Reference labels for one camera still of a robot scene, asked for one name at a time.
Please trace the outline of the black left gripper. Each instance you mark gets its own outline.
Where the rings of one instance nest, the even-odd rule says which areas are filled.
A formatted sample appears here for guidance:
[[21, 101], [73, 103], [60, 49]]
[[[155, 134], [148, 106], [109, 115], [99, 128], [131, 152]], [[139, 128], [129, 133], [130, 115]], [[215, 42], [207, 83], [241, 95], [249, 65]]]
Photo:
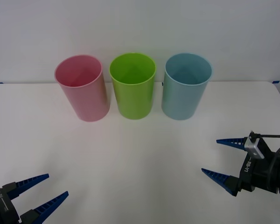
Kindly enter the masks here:
[[42, 224], [69, 196], [68, 191], [25, 212], [20, 218], [11, 200], [48, 178], [49, 174], [43, 174], [19, 182], [8, 183], [0, 188], [0, 224], [18, 224], [20, 218], [22, 224]]

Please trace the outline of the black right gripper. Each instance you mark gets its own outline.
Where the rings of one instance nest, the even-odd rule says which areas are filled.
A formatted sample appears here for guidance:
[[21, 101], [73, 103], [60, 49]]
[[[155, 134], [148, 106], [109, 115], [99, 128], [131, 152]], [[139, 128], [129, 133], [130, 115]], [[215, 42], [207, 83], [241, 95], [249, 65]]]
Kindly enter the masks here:
[[239, 178], [202, 168], [201, 171], [224, 188], [232, 196], [242, 189], [255, 188], [272, 193], [280, 192], [280, 153], [272, 152], [263, 139], [230, 138], [216, 140], [217, 144], [237, 148], [247, 152]]

